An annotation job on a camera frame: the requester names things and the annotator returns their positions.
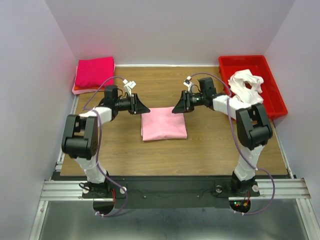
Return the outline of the light pink t-shirt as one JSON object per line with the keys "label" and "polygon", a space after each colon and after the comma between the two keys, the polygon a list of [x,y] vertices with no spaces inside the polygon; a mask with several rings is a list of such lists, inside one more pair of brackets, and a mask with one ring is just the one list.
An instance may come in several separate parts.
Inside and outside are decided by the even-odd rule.
{"label": "light pink t-shirt", "polygon": [[172,107],[151,108],[141,115],[141,137],[144,142],[187,139],[183,113],[172,113]]}

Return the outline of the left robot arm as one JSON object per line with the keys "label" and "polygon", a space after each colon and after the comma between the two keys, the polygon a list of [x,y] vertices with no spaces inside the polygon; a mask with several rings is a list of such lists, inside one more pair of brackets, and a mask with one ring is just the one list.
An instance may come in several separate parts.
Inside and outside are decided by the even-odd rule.
{"label": "left robot arm", "polygon": [[101,145],[98,131],[102,125],[113,121],[121,111],[131,115],[151,112],[138,95],[131,92],[131,87],[126,88],[125,96],[119,96],[118,89],[116,85],[106,86],[98,106],[79,115],[70,114],[65,121],[61,149],[84,171],[87,182],[79,186],[87,198],[103,198],[111,193],[111,184],[107,180],[109,174],[97,160]]}

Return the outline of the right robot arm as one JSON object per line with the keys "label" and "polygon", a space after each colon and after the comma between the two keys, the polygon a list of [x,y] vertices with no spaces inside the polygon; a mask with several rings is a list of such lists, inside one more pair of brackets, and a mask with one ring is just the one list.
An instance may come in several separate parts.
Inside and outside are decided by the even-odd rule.
{"label": "right robot arm", "polygon": [[261,152],[273,136],[273,129],[265,107],[261,103],[249,104],[217,92],[210,74],[192,83],[188,76],[183,84],[187,90],[181,92],[180,99],[172,113],[190,113],[196,106],[205,106],[225,114],[231,124],[231,134],[239,153],[239,159],[229,184],[235,195],[252,191],[255,186],[257,163]]}

